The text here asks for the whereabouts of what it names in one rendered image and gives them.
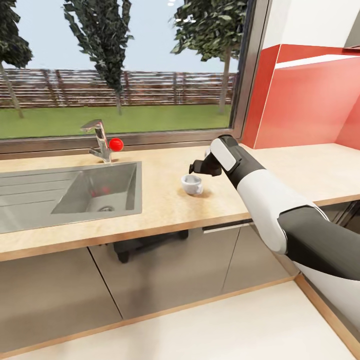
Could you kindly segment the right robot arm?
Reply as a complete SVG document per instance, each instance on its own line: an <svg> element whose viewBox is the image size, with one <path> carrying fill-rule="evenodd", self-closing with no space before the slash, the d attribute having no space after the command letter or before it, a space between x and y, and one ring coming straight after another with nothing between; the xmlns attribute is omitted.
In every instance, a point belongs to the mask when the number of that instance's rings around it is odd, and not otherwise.
<svg viewBox="0 0 360 360"><path fill-rule="evenodd" d="M330 222L231 135L214 139L204 157L189 166L188 174L220 176L224 170L264 243L289 257L360 331L360 234Z"/></svg>

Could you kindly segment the coffee cup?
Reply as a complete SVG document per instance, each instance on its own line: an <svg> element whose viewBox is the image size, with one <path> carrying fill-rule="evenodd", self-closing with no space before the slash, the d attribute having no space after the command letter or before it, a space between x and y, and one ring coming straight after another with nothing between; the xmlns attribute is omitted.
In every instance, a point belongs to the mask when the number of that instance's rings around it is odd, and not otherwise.
<svg viewBox="0 0 360 360"><path fill-rule="evenodd" d="M189 195L200 195L203 192L202 178L196 174L186 174L181 178L182 187Z"/></svg>

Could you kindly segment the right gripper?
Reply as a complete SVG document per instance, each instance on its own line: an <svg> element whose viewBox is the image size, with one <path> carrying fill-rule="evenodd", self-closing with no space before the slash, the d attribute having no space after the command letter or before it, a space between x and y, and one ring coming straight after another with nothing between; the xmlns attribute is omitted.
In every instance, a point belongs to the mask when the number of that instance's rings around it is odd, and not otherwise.
<svg viewBox="0 0 360 360"><path fill-rule="evenodd" d="M188 174L204 174L212 176L220 176L222 174L222 168L212 168L208 165L207 159L195 160L193 164L189 166Z"/></svg>

